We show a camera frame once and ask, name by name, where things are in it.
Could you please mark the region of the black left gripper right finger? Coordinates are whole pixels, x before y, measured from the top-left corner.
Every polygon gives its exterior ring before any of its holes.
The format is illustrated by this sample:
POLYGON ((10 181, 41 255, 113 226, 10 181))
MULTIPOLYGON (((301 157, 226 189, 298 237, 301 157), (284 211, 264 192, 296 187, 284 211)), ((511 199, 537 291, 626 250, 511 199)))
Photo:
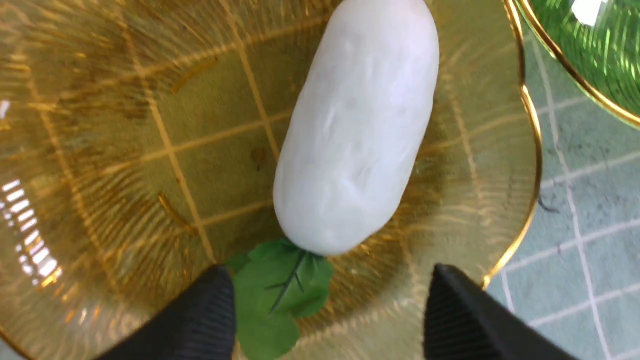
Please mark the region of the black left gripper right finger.
POLYGON ((571 360, 461 269, 435 264, 423 321, 427 360, 571 360))

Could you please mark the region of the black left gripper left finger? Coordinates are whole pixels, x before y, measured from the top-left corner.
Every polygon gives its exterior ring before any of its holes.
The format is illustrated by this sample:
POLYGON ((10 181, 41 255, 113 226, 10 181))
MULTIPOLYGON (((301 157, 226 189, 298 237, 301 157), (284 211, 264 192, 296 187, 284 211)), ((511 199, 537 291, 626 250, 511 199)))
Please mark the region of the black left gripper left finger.
POLYGON ((183 293, 99 360, 230 360, 237 319, 226 267, 206 269, 183 293))

